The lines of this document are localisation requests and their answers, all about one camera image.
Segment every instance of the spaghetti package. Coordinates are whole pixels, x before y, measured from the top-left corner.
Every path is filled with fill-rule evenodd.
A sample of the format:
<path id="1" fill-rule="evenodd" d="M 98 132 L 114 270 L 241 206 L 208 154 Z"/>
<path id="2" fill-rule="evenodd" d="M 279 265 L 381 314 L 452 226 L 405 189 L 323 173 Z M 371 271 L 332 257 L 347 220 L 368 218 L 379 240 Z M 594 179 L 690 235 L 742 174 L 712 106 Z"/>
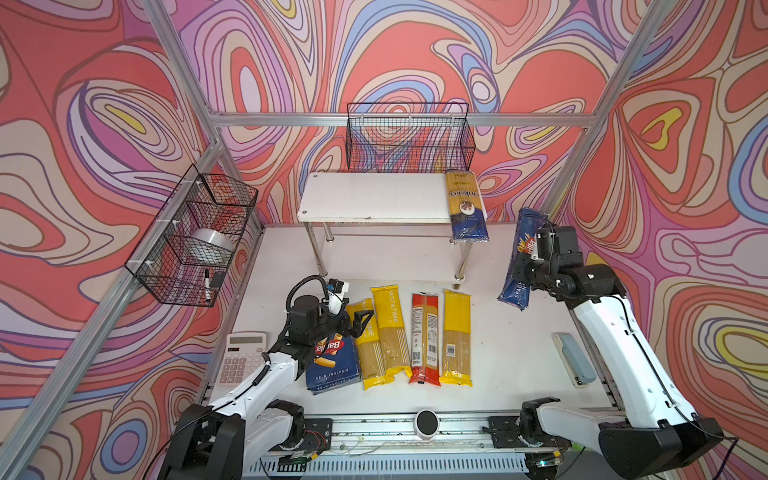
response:
<path id="1" fill-rule="evenodd" d="M 504 282 L 504 288 L 498 295 L 498 299 L 514 305 L 520 310 L 528 308 L 528 297 L 531 295 L 531 287 L 513 278 L 515 269 L 520 267 L 516 262 L 520 253 L 527 253 L 537 258 L 536 230 L 542 228 L 547 222 L 547 214 L 537 212 L 531 208 L 523 207 L 518 213 L 515 247 L 512 249 L 512 257 L 509 260 L 507 280 Z"/>
<path id="2" fill-rule="evenodd" d="M 449 170 L 445 172 L 448 189 L 448 208 L 451 214 L 453 240 L 487 242 L 488 228 L 478 181 L 472 172 Z"/>
<path id="3" fill-rule="evenodd" d="M 402 322 L 400 295 L 397 285 L 378 286 L 371 289 L 376 318 L 379 320 L 379 338 L 381 339 L 384 367 L 387 376 L 405 372 L 411 373 L 411 358 L 406 340 L 406 325 Z"/>
<path id="4" fill-rule="evenodd" d="M 472 333 L 469 295 L 445 291 L 445 325 L 442 332 L 440 382 L 472 386 L 469 378 L 469 334 Z"/>
<path id="5" fill-rule="evenodd" d="M 349 318 L 355 318 L 355 312 L 373 310 L 373 301 L 368 298 L 360 303 L 348 305 L 346 312 Z M 371 317 L 362 335 L 355 341 L 357 353 L 360 357 L 360 369 L 362 370 L 362 387 L 367 390 L 372 386 L 384 385 L 395 381 L 394 376 L 387 376 L 384 368 L 384 356 L 379 339 L 379 324 L 376 315 Z"/>
<path id="6" fill-rule="evenodd" d="M 437 356 L 438 297 L 434 293 L 414 293 L 411 309 L 411 383 L 440 386 Z"/>

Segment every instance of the shelf top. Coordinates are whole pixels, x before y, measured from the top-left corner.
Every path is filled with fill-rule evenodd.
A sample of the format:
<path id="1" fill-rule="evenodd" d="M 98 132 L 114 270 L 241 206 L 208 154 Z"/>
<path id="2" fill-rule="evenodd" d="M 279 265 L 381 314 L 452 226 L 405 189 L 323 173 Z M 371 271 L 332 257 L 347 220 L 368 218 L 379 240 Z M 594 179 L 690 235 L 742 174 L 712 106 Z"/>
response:
<path id="1" fill-rule="evenodd" d="M 313 173 L 297 217 L 300 222 L 450 223 L 445 174 Z"/>

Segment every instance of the metal table leg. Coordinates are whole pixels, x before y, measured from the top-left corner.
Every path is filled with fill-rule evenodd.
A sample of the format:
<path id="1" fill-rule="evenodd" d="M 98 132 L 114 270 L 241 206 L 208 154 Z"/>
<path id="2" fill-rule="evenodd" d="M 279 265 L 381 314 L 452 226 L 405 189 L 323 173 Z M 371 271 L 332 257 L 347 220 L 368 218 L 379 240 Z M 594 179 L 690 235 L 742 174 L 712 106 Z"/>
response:
<path id="1" fill-rule="evenodd" d="M 333 232 L 331 232 L 331 227 L 323 222 L 323 229 L 326 231 L 326 242 L 331 243 L 334 240 Z"/>
<path id="2" fill-rule="evenodd" d="M 304 228 L 306 234 L 310 236 L 310 243 L 312 244 L 312 251 L 315 253 L 315 262 L 317 263 L 317 271 L 320 276 L 325 278 L 328 276 L 328 270 L 323 263 L 323 258 L 320 256 L 320 248 L 317 246 L 317 238 L 315 237 L 315 231 L 312 230 L 312 222 L 304 222 Z"/>
<path id="3" fill-rule="evenodd" d="M 467 270 L 467 263 L 469 263 L 469 254 L 472 252 L 472 245 L 475 244 L 475 242 L 462 242 L 461 245 L 462 249 L 462 262 L 458 265 L 458 270 L 456 270 L 456 275 L 454 275 L 454 278 L 461 282 L 464 281 L 464 271 Z M 453 289 L 458 290 L 458 288 L 461 286 L 460 283 L 454 283 Z"/>

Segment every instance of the pastatime spaghetti package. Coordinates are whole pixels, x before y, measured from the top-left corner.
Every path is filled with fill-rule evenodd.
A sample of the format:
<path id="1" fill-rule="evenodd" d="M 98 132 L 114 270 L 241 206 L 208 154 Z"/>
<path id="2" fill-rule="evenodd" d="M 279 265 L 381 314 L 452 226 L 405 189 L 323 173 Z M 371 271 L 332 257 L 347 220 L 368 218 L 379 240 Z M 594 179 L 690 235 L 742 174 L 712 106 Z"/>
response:
<path id="1" fill-rule="evenodd" d="M 366 298 L 360 303 L 348 305 L 346 312 L 350 319 L 355 318 L 355 312 L 373 310 L 373 301 Z M 360 370 L 362 370 L 362 386 L 367 390 L 372 386 L 384 385 L 395 381 L 394 376 L 386 375 L 384 368 L 384 355 L 382 355 L 381 339 L 379 338 L 379 323 L 376 315 L 371 317 L 362 335 L 355 340 L 357 352 L 360 356 Z"/>
<path id="2" fill-rule="evenodd" d="M 387 376 L 405 372 L 411 377 L 411 355 L 408 353 L 406 325 L 402 321 L 400 294 L 397 285 L 378 286 L 371 289 L 376 318 L 379 321 L 379 338 L 384 355 Z"/>

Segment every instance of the white table surface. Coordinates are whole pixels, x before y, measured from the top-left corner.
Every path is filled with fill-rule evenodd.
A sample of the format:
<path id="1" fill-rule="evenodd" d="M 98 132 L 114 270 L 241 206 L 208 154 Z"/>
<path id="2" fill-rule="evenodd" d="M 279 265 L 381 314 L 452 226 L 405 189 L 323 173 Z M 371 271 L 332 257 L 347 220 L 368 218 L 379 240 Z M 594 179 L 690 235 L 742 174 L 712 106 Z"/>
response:
<path id="1" fill-rule="evenodd" d="M 310 174 L 297 218 L 329 223 L 449 223 L 445 174 Z"/>
<path id="2" fill-rule="evenodd" d="M 447 226 L 434 227 L 344 227 L 335 233 L 441 235 Z M 438 412 L 486 412 L 519 409 L 526 400 L 556 396 L 579 407 L 608 407 L 602 385 L 593 382 L 585 389 L 571 384 L 551 335 L 572 333 L 581 343 L 565 305 L 556 303 L 541 291 L 531 293 L 531 305 L 521 312 L 496 300 L 506 275 L 515 225 L 490 225 L 492 242 L 478 244 L 466 272 L 461 291 L 472 295 L 472 381 L 474 387 L 408 384 L 404 374 L 394 383 L 363 391 L 362 383 L 313 396 L 302 377 L 284 390 L 279 398 L 302 405 L 309 415 L 342 413 L 417 412 L 422 408 Z M 322 231 L 316 232 L 322 239 Z M 402 262 L 399 258 L 372 255 L 370 268 Z M 305 276 L 317 272 L 306 231 L 295 227 L 266 229 L 242 306 L 233 331 L 263 331 L 273 343 L 285 323 L 285 297 L 290 288 Z M 354 303 L 370 297 L 371 286 L 399 284 L 406 333 L 410 338 L 410 294 L 417 291 L 440 292 L 440 333 L 442 341 L 442 290 L 450 282 L 419 282 L 391 279 L 354 281 L 349 298 Z M 320 295 L 319 284 L 309 283 L 299 295 Z M 221 392 L 215 389 L 213 398 Z"/>

